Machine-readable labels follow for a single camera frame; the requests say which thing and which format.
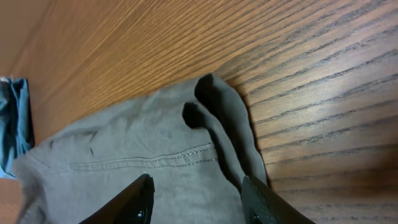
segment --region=clothing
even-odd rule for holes
[[[155,184],[151,223],[244,223],[243,177],[266,182],[245,105],[214,75],[76,121],[13,171],[19,223],[79,223],[145,173]]]
[[[15,179],[13,160],[34,145],[25,79],[0,79],[0,178]]]

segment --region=blue fabric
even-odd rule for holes
[[[14,159],[34,145],[27,80],[0,80],[0,178],[15,179]]]

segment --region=wood grain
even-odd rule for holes
[[[317,223],[398,222],[398,1],[54,1],[44,18],[13,69],[37,142],[216,71],[286,201]]]

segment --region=brown wooden tabletop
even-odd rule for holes
[[[398,223],[396,0],[53,1],[12,69],[37,143],[208,72],[244,98],[286,201],[316,223]],[[13,222],[20,188],[0,185]]]

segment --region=blue cloth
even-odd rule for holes
[[[15,179],[14,159],[34,145],[27,80],[0,79],[0,178]]]

